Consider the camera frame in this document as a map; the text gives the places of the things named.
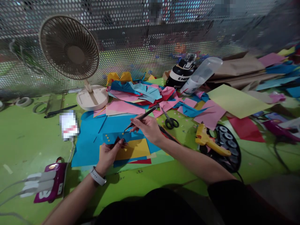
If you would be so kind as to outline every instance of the forearm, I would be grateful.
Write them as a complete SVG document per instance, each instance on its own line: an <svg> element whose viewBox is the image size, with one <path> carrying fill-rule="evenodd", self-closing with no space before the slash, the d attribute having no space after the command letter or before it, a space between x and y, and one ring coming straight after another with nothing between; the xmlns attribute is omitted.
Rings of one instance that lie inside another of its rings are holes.
<svg viewBox="0 0 300 225"><path fill-rule="evenodd" d="M90 174L53 209L43 224L74 224L87 208L95 194L98 184Z"/></svg>
<svg viewBox="0 0 300 225"><path fill-rule="evenodd" d="M157 146L177 159L188 170L201 178L208 185L219 181L236 179L231 173L210 157L179 145L172 140L164 138L157 143Z"/></svg>

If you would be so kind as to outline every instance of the fan grille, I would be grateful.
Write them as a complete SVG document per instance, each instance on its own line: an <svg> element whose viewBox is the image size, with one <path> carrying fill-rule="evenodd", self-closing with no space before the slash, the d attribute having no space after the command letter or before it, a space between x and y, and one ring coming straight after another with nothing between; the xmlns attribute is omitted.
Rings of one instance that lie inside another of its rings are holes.
<svg viewBox="0 0 300 225"><path fill-rule="evenodd" d="M40 44L48 62L68 78L83 80L97 71L97 43L89 30L71 17L47 19L40 30Z"/></svg>

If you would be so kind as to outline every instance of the white water bottle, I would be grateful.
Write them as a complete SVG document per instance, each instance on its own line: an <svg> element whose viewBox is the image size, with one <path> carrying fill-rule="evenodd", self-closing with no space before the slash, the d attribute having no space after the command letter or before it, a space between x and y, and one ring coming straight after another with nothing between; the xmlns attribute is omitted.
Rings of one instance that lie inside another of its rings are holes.
<svg viewBox="0 0 300 225"><path fill-rule="evenodd" d="M217 57L205 59L181 88L180 92L182 95L190 96L193 94L221 67L222 64L223 60Z"/></svg>

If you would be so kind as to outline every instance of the sleeve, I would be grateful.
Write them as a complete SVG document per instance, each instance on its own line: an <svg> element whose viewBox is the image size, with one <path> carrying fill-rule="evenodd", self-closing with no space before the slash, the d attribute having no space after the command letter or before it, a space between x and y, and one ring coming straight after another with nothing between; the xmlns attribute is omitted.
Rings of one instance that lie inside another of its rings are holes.
<svg viewBox="0 0 300 225"><path fill-rule="evenodd" d="M208 193L225 224L286 224L238 180L214 183Z"/></svg>

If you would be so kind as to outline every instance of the electric fan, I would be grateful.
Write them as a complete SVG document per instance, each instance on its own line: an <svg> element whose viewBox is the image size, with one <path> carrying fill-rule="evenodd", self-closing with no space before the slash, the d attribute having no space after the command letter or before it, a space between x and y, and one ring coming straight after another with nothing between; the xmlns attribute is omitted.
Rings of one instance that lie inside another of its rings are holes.
<svg viewBox="0 0 300 225"><path fill-rule="evenodd" d="M87 111L103 108L108 102L105 88L87 80L99 66L98 46L89 30L71 17L53 16L41 25L39 39L46 60L55 70L83 80L85 88L77 95L80 107Z"/></svg>

